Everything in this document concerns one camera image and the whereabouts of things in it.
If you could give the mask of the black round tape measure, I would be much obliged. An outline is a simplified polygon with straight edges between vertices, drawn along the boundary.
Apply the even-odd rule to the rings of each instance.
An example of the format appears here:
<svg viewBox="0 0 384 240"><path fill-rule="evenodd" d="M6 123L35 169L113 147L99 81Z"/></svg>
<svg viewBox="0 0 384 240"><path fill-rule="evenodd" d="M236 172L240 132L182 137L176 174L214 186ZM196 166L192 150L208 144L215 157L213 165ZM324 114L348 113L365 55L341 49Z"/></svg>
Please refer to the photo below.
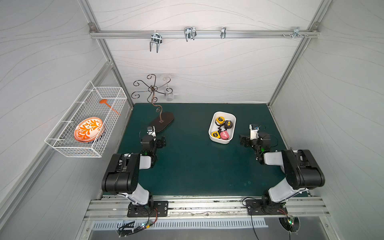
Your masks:
<svg viewBox="0 0 384 240"><path fill-rule="evenodd" d="M233 128L233 126L234 126L234 123L232 121L230 121L230 120L226 120L224 122L224 128L226 130L229 130L229 129Z"/></svg>

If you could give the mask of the pink tape measure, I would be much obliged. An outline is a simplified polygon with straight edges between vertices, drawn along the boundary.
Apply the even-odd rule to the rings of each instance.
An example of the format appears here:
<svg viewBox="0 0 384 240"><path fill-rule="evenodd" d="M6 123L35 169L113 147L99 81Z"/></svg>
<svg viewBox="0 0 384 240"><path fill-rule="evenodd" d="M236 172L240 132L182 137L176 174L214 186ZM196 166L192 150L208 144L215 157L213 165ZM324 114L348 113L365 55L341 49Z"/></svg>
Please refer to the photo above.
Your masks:
<svg viewBox="0 0 384 240"><path fill-rule="evenodd" d="M220 132L220 137L222 140L225 140L225 141L230 139L230 135L229 135L228 131Z"/></svg>

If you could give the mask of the white plastic storage box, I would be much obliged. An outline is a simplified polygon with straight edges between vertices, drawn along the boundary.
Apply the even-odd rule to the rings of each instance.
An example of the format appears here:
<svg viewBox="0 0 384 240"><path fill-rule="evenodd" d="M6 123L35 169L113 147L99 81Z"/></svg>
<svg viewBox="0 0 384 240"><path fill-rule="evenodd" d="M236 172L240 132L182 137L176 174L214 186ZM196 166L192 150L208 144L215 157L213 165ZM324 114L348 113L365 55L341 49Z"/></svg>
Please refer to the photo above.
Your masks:
<svg viewBox="0 0 384 240"><path fill-rule="evenodd" d="M215 119L217 117L224 117L226 120L232 121L234 123L233 128L231 128L229 130L226 130L224 128L224 125L217 126L215 124ZM233 137L234 137L235 128L236 128L236 122L237 122L237 119L236 119L236 117L233 114L226 113L226 112L215 112L214 115L213 115L213 118L212 118L209 130L208 130L208 134L209 134L210 140L215 142L215 143L219 143L219 144L224 144L224 145L228 144L233 139ZM225 141L225 140L222 140L221 138L220 139L213 138L211 136L211 133L215 132L215 131L218 131L219 133L222 132L222 131L228 131L228 133L230 135L230 139Z"/></svg>

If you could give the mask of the yellow deli tape measure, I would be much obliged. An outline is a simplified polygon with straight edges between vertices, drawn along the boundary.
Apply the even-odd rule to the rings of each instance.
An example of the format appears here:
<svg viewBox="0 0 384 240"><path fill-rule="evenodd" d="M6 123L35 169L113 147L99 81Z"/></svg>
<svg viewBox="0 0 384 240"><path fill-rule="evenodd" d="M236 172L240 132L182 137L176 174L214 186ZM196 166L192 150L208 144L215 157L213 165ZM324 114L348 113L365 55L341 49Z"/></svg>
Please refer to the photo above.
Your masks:
<svg viewBox="0 0 384 240"><path fill-rule="evenodd" d="M224 117L217 117L215 119L215 124L217 126L222 126L225 123L226 119Z"/></svg>

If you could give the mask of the small yellow tape measure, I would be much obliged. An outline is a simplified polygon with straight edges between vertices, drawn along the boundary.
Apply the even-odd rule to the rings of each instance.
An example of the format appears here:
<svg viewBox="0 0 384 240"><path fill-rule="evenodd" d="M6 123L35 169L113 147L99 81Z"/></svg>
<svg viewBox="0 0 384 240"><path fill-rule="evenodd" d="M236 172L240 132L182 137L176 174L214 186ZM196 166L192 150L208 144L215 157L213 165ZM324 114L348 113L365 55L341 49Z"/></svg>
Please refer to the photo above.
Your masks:
<svg viewBox="0 0 384 240"><path fill-rule="evenodd" d="M221 135L220 135L220 133L218 131L212 132L211 136L213 138L216 138L216 139L220 139L221 138Z"/></svg>

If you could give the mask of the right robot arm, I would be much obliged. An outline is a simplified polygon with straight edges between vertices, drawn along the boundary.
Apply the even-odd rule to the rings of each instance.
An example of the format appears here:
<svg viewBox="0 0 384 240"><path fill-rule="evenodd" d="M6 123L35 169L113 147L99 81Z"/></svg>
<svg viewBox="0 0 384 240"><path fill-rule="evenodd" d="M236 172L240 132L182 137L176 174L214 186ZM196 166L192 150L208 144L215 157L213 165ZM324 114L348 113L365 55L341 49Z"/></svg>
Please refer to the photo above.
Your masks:
<svg viewBox="0 0 384 240"><path fill-rule="evenodd" d="M310 150L281 150L273 152L268 135L251 133L239 135L240 144L252 148L261 165L278 166L285 177L262 195L261 206L277 207L304 191L325 185L326 179Z"/></svg>

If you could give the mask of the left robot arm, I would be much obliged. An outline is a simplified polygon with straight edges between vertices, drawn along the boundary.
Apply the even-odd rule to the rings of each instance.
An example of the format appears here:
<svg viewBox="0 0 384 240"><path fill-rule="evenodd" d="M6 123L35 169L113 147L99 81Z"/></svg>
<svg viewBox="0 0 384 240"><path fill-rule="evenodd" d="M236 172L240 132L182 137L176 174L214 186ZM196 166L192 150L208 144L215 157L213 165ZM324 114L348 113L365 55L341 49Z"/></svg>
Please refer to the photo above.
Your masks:
<svg viewBox="0 0 384 240"><path fill-rule="evenodd" d="M140 153L113 154L102 179L102 190L111 195L125 197L134 206L154 208L153 196L139 184L140 170L148 170L156 164L157 150L166 146L166 138L152 135L141 140Z"/></svg>

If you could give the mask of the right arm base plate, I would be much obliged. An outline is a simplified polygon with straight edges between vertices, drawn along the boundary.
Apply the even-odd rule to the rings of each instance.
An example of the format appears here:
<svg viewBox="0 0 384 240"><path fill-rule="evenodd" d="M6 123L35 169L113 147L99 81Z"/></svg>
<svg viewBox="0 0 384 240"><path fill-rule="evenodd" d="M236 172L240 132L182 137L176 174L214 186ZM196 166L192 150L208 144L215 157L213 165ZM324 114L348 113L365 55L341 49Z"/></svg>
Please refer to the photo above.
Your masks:
<svg viewBox="0 0 384 240"><path fill-rule="evenodd" d="M288 210L285 203L263 203L262 200L247 198L243 200L247 214L250 216L287 216Z"/></svg>

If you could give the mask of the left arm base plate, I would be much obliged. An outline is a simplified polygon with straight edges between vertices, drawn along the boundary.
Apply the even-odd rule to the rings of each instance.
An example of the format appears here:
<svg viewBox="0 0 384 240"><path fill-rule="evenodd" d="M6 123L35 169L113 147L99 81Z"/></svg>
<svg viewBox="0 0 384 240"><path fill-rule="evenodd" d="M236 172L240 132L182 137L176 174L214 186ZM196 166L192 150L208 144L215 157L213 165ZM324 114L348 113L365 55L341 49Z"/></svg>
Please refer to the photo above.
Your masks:
<svg viewBox="0 0 384 240"><path fill-rule="evenodd" d="M149 202L145 206L129 204L128 218L144 218L144 217L167 217L168 216L168 201Z"/></svg>

